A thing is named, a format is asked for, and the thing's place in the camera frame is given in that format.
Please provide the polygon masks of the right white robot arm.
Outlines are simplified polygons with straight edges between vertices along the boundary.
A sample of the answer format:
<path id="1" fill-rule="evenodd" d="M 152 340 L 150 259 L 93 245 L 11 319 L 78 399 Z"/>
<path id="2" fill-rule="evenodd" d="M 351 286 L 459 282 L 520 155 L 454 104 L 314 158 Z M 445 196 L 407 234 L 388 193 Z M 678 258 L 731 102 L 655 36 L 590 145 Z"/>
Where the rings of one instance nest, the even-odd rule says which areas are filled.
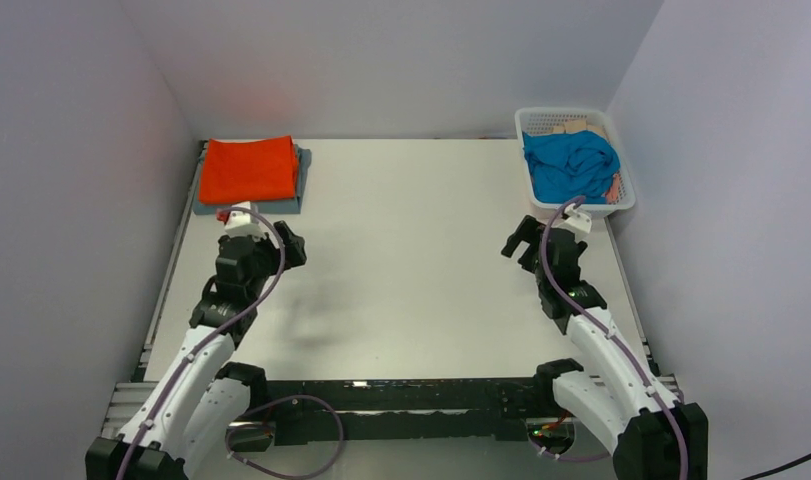
<path id="1" fill-rule="evenodd" d="M 539 366 L 536 391 L 595 436 L 619 479 L 708 478 L 708 418 L 638 358 L 604 297 L 581 276 L 587 245 L 564 226 L 526 215 L 501 253 L 534 274 L 541 308 L 583 359 Z"/>

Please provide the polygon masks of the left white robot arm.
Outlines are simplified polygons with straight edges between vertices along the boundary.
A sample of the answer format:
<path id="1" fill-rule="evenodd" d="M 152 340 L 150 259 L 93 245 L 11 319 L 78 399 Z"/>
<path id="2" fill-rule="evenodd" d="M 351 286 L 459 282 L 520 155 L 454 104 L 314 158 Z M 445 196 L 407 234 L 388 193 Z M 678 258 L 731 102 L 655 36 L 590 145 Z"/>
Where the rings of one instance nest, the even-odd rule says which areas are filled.
<path id="1" fill-rule="evenodd" d="M 231 422 L 269 401 L 264 369 L 231 357 L 257 316 L 268 280 L 307 261 L 305 240 L 284 221 L 230 221 L 218 240 L 215 273 L 192 310 L 166 375 L 111 438 L 85 455 L 89 479 L 190 479 Z"/>

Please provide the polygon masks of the orange t shirt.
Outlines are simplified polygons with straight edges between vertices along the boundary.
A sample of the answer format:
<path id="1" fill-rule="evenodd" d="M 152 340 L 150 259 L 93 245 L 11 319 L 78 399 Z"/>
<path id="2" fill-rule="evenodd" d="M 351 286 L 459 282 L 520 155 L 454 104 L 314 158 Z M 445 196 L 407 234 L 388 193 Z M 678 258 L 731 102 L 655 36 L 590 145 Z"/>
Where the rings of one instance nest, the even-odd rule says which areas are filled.
<path id="1" fill-rule="evenodd" d="M 198 200 L 205 205 L 233 205 L 290 199 L 296 196 L 298 174 L 298 155 L 290 136 L 247 142 L 211 139 Z"/>

